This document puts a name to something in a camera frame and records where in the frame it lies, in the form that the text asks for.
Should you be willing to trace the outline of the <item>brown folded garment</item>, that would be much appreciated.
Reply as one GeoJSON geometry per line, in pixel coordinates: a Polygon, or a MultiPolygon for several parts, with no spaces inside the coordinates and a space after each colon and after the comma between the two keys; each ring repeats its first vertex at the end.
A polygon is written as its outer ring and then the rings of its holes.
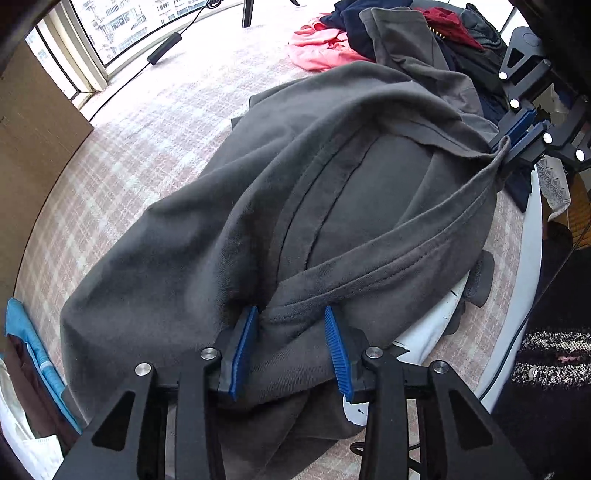
{"type": "Polygon", "coordinates": [[[7,336],[4,362],[34,437],[55,436],[63,456],[66,456],[79,434],[51,397],[23,340],[7,336]]]}

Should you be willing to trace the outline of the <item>plaid pink table cloth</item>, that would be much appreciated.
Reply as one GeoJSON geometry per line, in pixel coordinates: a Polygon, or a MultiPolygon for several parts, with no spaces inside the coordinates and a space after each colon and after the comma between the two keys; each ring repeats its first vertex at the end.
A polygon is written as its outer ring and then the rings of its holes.
{"type": "Polygon", "coordinates": [[[95,118],[41,211],[16,287],[58,372],[59,316],[84,276],[146,208],[197,179],[250,96],[304,77],[286,48],[262,44],[246,31],[213,53],[190,36],[95,118]]]}

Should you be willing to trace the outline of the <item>red garment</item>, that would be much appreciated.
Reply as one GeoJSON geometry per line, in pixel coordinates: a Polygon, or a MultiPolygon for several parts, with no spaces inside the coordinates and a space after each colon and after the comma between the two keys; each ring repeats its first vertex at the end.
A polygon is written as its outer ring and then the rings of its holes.
{"type": "Polygon", "coordinates": [[[430,29],[442,39],[447,39],[478,51],[485,50],[484,46],[469,33],[457,13],[442,7],[414,7],[414,10],[423,14],[430,29]]]}

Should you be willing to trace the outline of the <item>wooden board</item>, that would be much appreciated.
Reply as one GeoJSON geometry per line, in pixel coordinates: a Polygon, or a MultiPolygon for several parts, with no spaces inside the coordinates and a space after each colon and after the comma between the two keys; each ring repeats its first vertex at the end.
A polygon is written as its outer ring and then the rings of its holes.
{"type": "Polygon", "coordinates": [[[27,42],[1,73],[1,309],[15,291],[35,222],[93,127],[27,42]]]}

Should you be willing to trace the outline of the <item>white folded garment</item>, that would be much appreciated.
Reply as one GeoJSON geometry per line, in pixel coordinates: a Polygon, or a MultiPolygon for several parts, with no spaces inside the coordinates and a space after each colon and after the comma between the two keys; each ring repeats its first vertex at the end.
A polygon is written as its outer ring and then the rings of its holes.
{"type": "Polygon", "coordinates": [[[36,438],[4,361],[1,361],[1,433],[33,479],[52,479],[63,462],[56,435],[36,438]]]}

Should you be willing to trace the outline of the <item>grey garment on pile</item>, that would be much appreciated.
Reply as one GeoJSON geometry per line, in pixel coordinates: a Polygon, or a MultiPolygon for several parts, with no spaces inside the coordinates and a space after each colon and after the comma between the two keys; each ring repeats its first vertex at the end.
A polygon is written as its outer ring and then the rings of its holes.
{"type": "Polygon", "coordinates": [[[470,128],[485,141],[498,127],[484,117],[480,98],[467,75],[448,68],[424,15],[408,7],[369,8],[360,19],[373,42],[377,64],[403,79],[409,97],[423,117],[458,130],[470,128]]]}

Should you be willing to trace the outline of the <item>black leather garment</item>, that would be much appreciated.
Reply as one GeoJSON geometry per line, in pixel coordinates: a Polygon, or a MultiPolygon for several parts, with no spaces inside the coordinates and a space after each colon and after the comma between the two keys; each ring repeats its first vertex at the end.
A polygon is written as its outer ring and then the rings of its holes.
{"type": "Polygon", "coordinates": [[[507,52],[507,45],[499,31],[471,3],[459,14],[462,24],[482,47],[458,47],[457,55],[463,68],[474,72],[476,78],[490,89],[500,89],[499,73],[507,52]]]}

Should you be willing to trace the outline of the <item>dark grey printed t-shirt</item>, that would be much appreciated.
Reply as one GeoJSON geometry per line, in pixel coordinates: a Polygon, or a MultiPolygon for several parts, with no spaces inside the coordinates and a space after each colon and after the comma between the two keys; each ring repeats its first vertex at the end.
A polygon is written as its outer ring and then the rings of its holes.
{"type": "Polygon", "coordinates": [[[219,436],[231,479],[290,479],[355,436],[324,312],[387,348],[469,272],[500,156],[464,74],[356,62],[252,98],[201,175],[152,204],[61,312],[92,418],[140,362],[177,365],[245,308],[259,336],[219,436]]]}

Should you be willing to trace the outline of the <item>black tripod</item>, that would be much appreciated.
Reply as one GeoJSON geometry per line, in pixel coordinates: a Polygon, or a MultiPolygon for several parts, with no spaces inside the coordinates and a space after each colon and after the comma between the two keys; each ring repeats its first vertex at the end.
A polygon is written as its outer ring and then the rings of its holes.
{"type": "Polygon", "coordinates": [[[245,0],[242,3],[242,28],[249,28],[252,25],[254,0],[245,0]]]}

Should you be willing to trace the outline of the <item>blue folded garment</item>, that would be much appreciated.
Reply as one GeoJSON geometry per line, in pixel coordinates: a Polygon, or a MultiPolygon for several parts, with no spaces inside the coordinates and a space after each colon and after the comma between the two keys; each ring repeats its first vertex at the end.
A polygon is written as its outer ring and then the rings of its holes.
{"type": "Polygon", "coordinates": [[[15,298],[10,298],[7,302],[4,332],[7,337],[14,337],[24,343],[25,351],[29,354],[37,374],[47,388],[55,405],[74,431],[80,434],[82,432],[80,426],[61,398],[65,391],[65,384],[50,360],[23,304],[15,298]]]}

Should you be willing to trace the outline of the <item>pink garment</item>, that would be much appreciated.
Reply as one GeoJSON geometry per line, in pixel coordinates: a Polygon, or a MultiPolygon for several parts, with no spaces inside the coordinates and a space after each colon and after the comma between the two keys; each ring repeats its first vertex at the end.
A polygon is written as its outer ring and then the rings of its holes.
{"type": "Polygon", "coordinates": [[[308,72],[324,72],[355,61],[371,61],[349,46],[345,31],[322,24],[321,14],[301,26],[291,36],[288,56],[291,63],[308,72]]]}

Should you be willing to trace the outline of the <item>navy blue garment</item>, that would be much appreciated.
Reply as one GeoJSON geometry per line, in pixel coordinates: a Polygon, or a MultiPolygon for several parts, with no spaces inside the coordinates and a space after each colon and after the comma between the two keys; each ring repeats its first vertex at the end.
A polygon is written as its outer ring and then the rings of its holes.
{"type": "Polygon", "coordinates": [[[373,41],[360,19],[360,12],[370,8],[410,7],[412,0],[344,0],[335,3],[332,13],[321,17],[322,24],[346,32],[349,46],[363,57],[374,61],[373,41]]]}

